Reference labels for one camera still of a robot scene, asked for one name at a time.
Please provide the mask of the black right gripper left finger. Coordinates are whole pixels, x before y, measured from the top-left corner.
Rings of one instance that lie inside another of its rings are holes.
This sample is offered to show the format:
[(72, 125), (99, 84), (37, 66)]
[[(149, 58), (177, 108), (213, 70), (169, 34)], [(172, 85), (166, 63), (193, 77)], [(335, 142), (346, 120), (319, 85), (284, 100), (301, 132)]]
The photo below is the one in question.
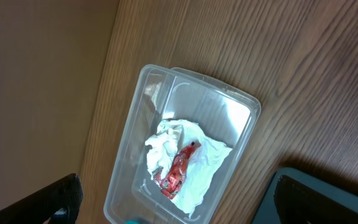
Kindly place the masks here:
[(0, 223), (76, 223), (83, 200), (77, 174), (69, 174), (0, 210)]

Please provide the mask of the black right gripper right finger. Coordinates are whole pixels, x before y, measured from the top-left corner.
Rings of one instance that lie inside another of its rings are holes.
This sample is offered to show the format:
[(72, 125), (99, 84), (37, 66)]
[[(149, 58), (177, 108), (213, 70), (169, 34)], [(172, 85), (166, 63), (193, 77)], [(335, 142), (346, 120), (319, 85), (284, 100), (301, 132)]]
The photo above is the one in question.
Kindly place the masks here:
[(358, 224), (358, 213), (287, 175), (279, 178), (274, 203), (281, 223)]

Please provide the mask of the red foil snack wrapper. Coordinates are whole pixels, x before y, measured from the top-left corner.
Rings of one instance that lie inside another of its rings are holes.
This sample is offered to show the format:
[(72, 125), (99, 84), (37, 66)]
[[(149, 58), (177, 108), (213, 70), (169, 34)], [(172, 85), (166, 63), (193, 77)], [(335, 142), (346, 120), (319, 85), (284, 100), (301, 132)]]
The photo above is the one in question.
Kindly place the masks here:
[(176, 154), (168, 174), (162, 178), (162, 167), (152, 172), (154, 182), (160, 187), (161, 193), (168, 199), (175, 198), (186, 179), (186, 170), (190, 157), (201, 147), (199, 142), (192, 142)]

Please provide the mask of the large white napkin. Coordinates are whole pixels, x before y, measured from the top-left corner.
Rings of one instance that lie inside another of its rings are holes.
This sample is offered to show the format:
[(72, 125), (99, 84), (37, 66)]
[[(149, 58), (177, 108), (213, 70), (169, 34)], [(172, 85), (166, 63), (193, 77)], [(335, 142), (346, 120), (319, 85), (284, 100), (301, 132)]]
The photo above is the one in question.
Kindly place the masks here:
[(225, 143), (205, 135), (197, 123), (185, 119), (161, 121), (157, 126), (157, 132), (145, 141), (145, 145), (151, 147), (146, 158), (147, 170), (153, 182), (152, 172), (162, 167), (164, 178), (176, 154), (192, 142), (199, 142), (201, 147), (190, 157), (186, 179), (181, 189), (174, 199), (169, 199), (188, 215), (192, 215), (195, 208), (202, 204), (214, 174), (232, 149)]

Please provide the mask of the clear plastic waste bin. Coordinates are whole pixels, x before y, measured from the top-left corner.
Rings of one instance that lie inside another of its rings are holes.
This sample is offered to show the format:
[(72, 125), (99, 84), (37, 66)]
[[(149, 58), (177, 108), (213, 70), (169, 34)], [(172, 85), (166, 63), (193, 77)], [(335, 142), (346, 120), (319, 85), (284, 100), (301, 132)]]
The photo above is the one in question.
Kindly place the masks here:
[[(146, 65), (140, 72), (104, 204), (111, 223), (209, 223), (260, 115), (259, 101), (220, 80), (182, 68)], [(150, 179), (145, 141), (163, 120), (197, 123), (232, 151), (192, 215)]]

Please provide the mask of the black rectangular tray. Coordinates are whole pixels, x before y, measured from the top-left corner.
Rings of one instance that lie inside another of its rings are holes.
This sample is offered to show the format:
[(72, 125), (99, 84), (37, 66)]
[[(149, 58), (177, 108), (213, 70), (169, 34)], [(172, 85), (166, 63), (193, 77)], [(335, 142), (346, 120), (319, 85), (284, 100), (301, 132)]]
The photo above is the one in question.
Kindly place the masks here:
[(273, 196), (278, 180), (283, 175), (287, 175), (292, 179), (295, 179), (314, 191), (358, 213), (358, 196), (350, 194), (349, 192), (308, 175), (300, 170), (291, 167), (283, 167), (277, 170), (270, 179), (268, 188), (266, 189), (264, 197), (252, 219), (252, 223), (281, 224)]

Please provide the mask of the teal serving tray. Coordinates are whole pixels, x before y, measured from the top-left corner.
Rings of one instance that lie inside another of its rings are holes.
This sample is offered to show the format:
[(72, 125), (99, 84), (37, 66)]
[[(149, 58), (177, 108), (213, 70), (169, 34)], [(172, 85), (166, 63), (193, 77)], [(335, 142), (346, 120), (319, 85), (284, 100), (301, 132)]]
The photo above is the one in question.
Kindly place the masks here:
[(124, 224), (147, 224), (147, 223), (144, 223), (139, 220), (129, 220), (129, 221), (126, 221)]

